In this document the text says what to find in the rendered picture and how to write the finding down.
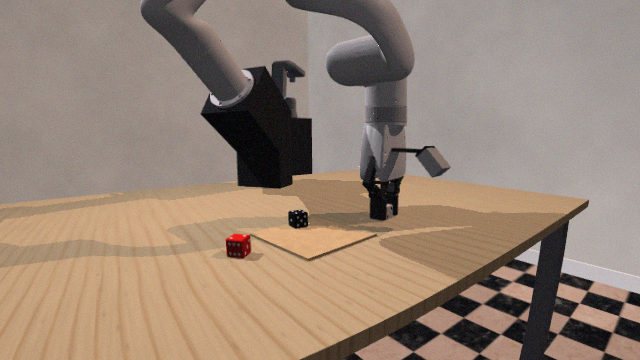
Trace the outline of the tan flat mat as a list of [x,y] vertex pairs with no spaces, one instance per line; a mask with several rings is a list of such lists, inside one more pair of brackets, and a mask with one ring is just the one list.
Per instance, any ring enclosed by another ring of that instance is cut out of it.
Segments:
[[339,251],[377,234],[320,218],[308,219],[308,226],[293,228],[289,224],[250,233],[250,236],[311,261]]

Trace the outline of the red die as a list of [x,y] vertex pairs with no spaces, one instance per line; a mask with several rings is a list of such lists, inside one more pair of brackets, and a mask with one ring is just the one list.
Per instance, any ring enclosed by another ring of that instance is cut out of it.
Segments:
[[226,239],[227,256],[244,259],[251,252],[250,235],[233,234]]

